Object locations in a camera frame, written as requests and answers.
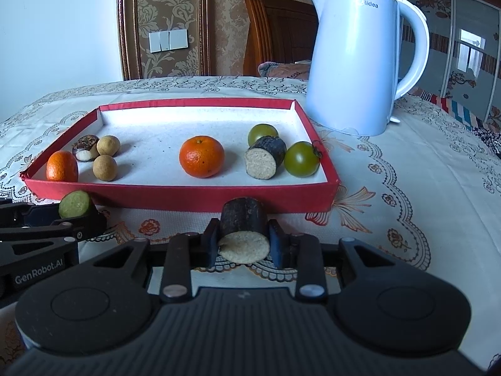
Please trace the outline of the floral glass wardrobe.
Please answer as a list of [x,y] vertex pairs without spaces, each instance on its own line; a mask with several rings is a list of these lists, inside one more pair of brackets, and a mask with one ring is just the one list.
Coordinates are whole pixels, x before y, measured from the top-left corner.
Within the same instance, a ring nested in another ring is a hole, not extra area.
[[430,34],[417,87],[451,99],[486,121],[500,105],[500,9],[481,0],[408,0]]

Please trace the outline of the brown wooden headboard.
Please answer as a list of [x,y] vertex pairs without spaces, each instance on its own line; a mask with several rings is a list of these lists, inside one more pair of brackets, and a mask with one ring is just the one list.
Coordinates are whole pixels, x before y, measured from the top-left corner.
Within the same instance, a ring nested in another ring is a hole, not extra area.
[[244,0],[250,19],[243,74],[257,76],[264,62],[310,60],[318,30],[316,9],[296,0]]

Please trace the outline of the brown speckled fruit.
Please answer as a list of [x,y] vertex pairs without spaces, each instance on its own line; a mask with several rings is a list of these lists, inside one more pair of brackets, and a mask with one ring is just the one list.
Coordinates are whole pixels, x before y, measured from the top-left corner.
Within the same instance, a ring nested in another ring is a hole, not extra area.
[[98,141],[99,138],[92,134],[80,137],[72,145],[73,155],[78,161],[93,161],[99,156],[99,151],[97,150]]

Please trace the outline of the white wall switch panel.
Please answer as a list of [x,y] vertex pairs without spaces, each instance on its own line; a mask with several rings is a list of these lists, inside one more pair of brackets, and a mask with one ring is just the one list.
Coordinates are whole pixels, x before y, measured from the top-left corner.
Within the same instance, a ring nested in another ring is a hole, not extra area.
[[188,30],[175,29],[149,33],[149,51],[152,54],[187,49],[189,47]]

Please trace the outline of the white electric kettle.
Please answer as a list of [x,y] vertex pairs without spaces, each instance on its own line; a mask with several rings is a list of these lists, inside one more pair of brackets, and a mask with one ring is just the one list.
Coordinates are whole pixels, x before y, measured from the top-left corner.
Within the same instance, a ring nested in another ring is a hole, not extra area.
[[408,0],[312,0],[318,31],[307,115],[325,127],[377,136],[394,102],[426,69],[430,35],[423,12]]

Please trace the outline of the gold framed wallpaper panel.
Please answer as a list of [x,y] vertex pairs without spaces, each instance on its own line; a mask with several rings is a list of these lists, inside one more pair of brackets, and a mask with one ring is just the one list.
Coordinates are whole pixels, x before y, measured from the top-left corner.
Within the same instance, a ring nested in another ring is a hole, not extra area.
[[[134,80],[163,76],[209,76],[215,72],[211,0],[117,0],[121,70]],[[149,35],[185,29],[186,49],[155,53]]]

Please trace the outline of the green tomato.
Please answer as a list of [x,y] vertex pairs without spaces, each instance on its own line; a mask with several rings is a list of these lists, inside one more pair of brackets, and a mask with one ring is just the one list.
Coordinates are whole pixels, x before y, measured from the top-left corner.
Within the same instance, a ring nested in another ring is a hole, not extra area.
[[295,177],[310,177],[320,165],[321,153],[312,144],[301,141],[288,148],[284,168]]
[[252,146],[258,139],[262,137],[277,137],[279,133],[277,129],[269,124],[257,124],[248,133],[248,145]]

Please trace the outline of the patterned pillow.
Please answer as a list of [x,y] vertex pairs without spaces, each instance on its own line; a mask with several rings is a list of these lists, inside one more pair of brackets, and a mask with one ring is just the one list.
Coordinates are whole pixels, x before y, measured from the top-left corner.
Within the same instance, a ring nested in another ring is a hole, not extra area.
[[267,61],[261,63],[257,67],[257,71],[260,77],[275,77],[308,81],[310,68],[310,60],[297,61],[292,64]]

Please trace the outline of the colourful striped blanket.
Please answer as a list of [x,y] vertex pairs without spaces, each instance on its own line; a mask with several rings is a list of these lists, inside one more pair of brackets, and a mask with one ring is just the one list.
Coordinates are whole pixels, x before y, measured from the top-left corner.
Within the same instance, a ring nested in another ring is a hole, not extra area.
[[410,95],[428,101],[452,116],[456,121],[461,122],[467,130],[474,133],[487,145],[493,152],[500,153],[500,133],[497,133],[493,127],[484,124],[483,121],[464,108],[461,104],[452,100],[452,98],[443,98],[431,92],[427,92],[420,87],[414,87]]

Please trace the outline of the orange mandarin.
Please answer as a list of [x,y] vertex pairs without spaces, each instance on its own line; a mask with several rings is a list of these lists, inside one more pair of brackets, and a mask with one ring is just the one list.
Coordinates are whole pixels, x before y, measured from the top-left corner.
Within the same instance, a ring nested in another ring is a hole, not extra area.
[[183,170],[191,177],[208,178],[222,170],[225,152],[216,139],[195,136],[183,143],[178,158]]
[[75,156],[65,150],[51,154],[46,165],[46,179],[54,182],[77,182],[78,165]]

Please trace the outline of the tan longan fruit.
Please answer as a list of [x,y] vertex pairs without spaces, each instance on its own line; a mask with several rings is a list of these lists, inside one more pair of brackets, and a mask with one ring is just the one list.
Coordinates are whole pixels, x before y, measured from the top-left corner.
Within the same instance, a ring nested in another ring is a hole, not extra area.
[[97,142],[97,151],[100,155],[115,156],[121,147],[120,140],[112,135],[102,136]]

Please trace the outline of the floral lace tablecloth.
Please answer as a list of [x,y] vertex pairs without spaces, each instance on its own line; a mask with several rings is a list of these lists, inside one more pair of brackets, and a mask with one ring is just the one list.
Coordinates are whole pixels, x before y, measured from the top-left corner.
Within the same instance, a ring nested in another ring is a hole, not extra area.
[[[20,174],[46,147],[101,104],[157,98],[291,98],[302,81],[246,76],[165,77],[50,93],[1,121],[1,194],[32,195]],[[318,127],[340,177],[324,213],[279,216],[288,232],[323,242],[353,237],[444,279],[470,301],[461,345],[488,368],[500,357],[500,162],[461,123],[421,98],[395,106],[380,136],[356,138]]]

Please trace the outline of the red tray white lining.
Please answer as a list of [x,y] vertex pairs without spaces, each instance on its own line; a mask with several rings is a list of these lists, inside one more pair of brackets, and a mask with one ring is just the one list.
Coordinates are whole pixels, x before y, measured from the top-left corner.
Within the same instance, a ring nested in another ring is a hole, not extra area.
[[[261,201],[269,212],[327,211],[340,179],[327,153],[309,177],[279,167],[273,177],[248,174],[245,153],[253,127],[273,126],[286,145],[323,145],[304,110],[293,99],[170,98],[104,104],[62,133],[21,179],[38,197],[59,200],[69,192],[88,192],[103,206],[176,212],[217,212],[238,197]],[[75,182],[46,176],[51,156],[86,135],[119,139],[116,177],[104,182],[82,161]]]

